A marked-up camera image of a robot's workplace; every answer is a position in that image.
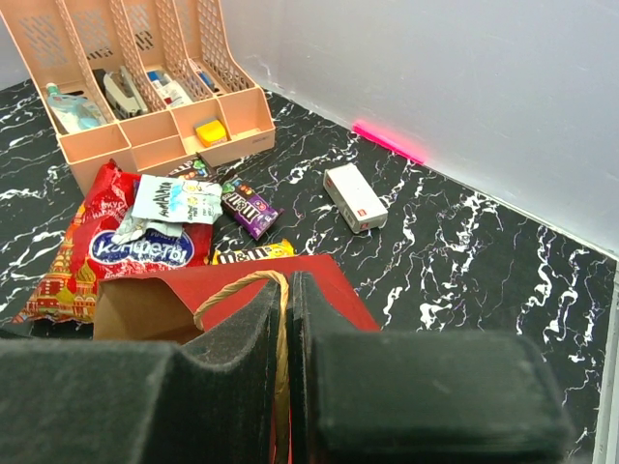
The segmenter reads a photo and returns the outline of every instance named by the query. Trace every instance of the white candy wrapper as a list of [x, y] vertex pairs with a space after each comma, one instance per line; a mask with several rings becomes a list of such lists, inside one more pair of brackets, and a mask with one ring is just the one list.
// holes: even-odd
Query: white candy wrapper
[[133, 217], [213, 224], [222, 214], [221, 186], [209, 182], [185, 181], [143, 175]]
[[158, 222], [156, 220], [140, 219], [133, 217], [133, 206], [125, 213], [123, 221], [114, 232], [111, 242], [115, 245], [128, 244], [142, 237], [146, 230], [156, 230], [167, 237], [178, 239], [183, 235], [183, 224], [173, 224], [170, 222]]

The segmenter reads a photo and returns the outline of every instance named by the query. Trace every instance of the candy wrapper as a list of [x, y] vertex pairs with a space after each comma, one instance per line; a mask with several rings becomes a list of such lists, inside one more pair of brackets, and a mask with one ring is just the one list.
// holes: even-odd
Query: candy wrapper
[[211, 264], [232, 264], [243, 261], [259, 261], [261, 259], [286, 258], [295, 256], [294, 247], [286, 239], [278, 244], [259, 246], [253, 249], [238, 251], [215, 251]]
[[178, 166], [167, 177], [175, 177], [184, 181], [215, 182], [217, 171], [200, 156], [196, 156]]
[[114, 232], [133, 205], [139, 176], [121, 172], [111, 161], [79, 206], [49, 272], [14, 322], [47, 318], [92, 322], [98, 280], [165, 271], [208, 262], [212, 226], [186, 226], [178, 239], [147, 231], [137, 241], [115, 245]]
[[276, 211], [253, 188], [238, 176], [222, 182], [223, 209], [240, 223], [250, 235], [258, 240], [262, 237], [283, 210]]
[[133, 206], [125, 213], [125, 218], [112, 236], [115, 245], [128, 244], [144, 236], [148, 230], [154, 230], [166, 237], [178, 239], [183, 235], [183, 224], [159, 222], [157, 220], [138, 219], [133, 217]]
[[142, 176], [133, 216], [165, 222], [213, 224], [221, 215], [221, 186]]

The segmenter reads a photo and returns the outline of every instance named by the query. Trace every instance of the red paper gift bag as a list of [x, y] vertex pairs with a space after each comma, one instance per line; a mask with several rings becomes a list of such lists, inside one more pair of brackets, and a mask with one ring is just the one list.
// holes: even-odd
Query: red paper gift bag
[[[95, 339], [173, 340], [185, 343], [198, 335], [192, 314], [228, 283], [255, 271], [286, 276], [312, 273], [331, 305], [357, 329], [378, 325], [336, 262], [328, 255], [296, 256], [238, 264], [185, 268], [103, 281], [95, 312]], [[246, 305], [266, 281], [255, 282], [209, 309], [202, 318], [208, 331]]]

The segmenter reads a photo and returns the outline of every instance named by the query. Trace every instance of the white wall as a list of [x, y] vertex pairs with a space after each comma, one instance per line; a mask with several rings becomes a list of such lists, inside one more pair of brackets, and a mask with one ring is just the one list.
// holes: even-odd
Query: white wall
[[222, 0], [235, 57], [334, 120], [619, 252], [616, 0]]
[[0, 89], [6, 89], [28, 78], [19, 52], [13, 44], [4, 22], [0, 19]]

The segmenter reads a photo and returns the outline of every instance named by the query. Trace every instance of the yellow object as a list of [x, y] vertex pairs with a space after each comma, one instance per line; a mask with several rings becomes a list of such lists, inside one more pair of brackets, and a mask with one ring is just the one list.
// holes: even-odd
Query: yellow object
[[200, 126], [195, 126], [195, 134], [200, 139], [205, 147], [212, 147], [228, 141], [228, 135], [225, 132], [225, 127], [220, 120], [204, 123]]
[[253, 249], [239, 251], [215, 251], [211, 264], [232, 264], [244, 261], [259, 261], [261, 259], [287, 258], [294, 256], [294, 247], [286, 239], [278, 244], [259, 246]]

